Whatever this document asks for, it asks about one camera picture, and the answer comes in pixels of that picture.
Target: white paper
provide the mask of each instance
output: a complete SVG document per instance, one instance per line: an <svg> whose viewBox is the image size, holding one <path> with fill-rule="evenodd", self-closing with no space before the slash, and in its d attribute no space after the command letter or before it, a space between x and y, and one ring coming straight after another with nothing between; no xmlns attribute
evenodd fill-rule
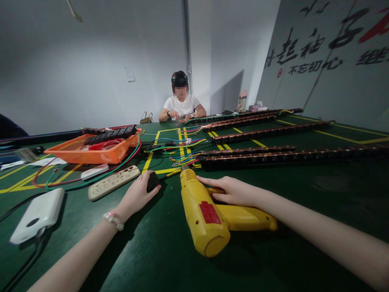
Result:
<svg viewBox="0 0 389 292"><path fill-rule="evenodd" d="M38 161L35 161L35 162L32 162L28 165L38 165L38 166L45 166L46 164L48 164L51 160L53 160L53 158L44 158L44 159L41 159L41 160L38 160ZM50 165L57 165L57 164L67 164L67 162L65 160L62 160L60 158L56 158L55 160L53 160L53 162L51 162L48 166Z"/></svg>
<svg viewBox="0 0 389 292"><path fill-rule="evenodd" d="M17 166L17 165L21 165L21 164L24 164L24 161L19 160L19 161L15 161L15 162L8 163L8 164L3 164L1 166L0 170L4 170L4 169L10 168L10 167L14 167L14 166Z"/></svg>

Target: hand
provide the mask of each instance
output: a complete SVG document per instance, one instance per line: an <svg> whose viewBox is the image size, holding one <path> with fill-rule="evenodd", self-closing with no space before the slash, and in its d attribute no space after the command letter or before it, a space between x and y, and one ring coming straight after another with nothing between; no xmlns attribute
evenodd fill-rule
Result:
<svg viewBox="0 0 389 292"><path fill-rule="evenodd" d="M272 194L272 192L254 187L228 176L218 180L203 178L201 176L197 176L197 179L206 185L224 189L226 194L214 193L212 196L218 201L231 205L260 208L258 206L260 196Z"/></svg>
<svg viewBox="0 0 389 292"><path fill-rule="evenodd" d="M146 191L147 182L152 172L152 170L148 170L143 175L138 176L115 208L115 212L122 220L122 223L141 210L161 189L161 185L158 185L151 192L148 193Z"/></svg>
<svg viewBox="0 0 389 292"><path fill-rule="evenodd" d="M168 111L171 118L179 118L178 112L176 111Z"/></svg>
<svg viewBox="0 0 389 292"><path fill-rule="evenodd" d="M190 120L191 118L193 118L193 115L192 115L192 114L186 115L186 116L185 116L185 120Z"/></svg>

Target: white beaded bracelet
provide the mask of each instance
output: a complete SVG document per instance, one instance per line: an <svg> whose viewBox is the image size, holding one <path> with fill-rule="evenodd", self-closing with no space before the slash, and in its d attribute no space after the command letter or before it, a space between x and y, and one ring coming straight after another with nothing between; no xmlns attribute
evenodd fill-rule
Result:
<svg viewBox="0 0 389 292"><path fill-rule="evenodd" d="M111 212L105 213L103 215L103 218L107 220L108 222L113 222L116 225L116 229L119 231L122 231L124 228L124 224L120 222L119 218L115 217L116 213L114 210Z"/></svg>

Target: green wire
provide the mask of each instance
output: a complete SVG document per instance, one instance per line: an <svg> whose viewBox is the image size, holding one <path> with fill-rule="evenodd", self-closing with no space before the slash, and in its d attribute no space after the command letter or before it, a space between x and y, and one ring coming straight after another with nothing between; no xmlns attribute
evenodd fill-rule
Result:
<svg viewBox="0 0 389 292"><path fill-rule="evenodd" d="M65 191L71 191L71 190L74 190L74 189L78 189L78 188L80 188L80 187L84 187L84 186L86 186L86 185L88 185L88 184L90 184L90 183L92 183L92 182L94 183L95 181L97 181L97 180L99 180L99 179L101 179L101 178L106 177L107 175L111 174L111 173L114 172L115 170L117 170L117 169L119 169L120 167L122 167L125 163L128 162L128 160L134 155L134 153L135 153L135 152L138 150L138 148L139 148L139 144L140 144L140 142L141 142L141 137L139 136L139 134L137 134L137 136L138 136L138 144L137 144L137 146L135 147L135 149L134 149L134 151L131 153L131 155L130 155L130 156L129 156L121 165L119 165L117 168L111 170L110 172L107 172L106 174L103 174L103 175L101 175L101 176L98 176L97 178L94 178L94 179L88 181L87 183L84 183L84 184L81 184L81 185L78 185L78 186L75 186L75 187L71 187L71 188L69 188L69 189L65 189ZM55 189L49 187L49 182L50 182L50 180L53 178L54 174L55 174L55 172L53 172L53 173L51 174L51 176L49 177L49 179L48 179L47 182L46 182L46 189L48 189L48 190L50 190L50 191L55 190Z"/></svg>

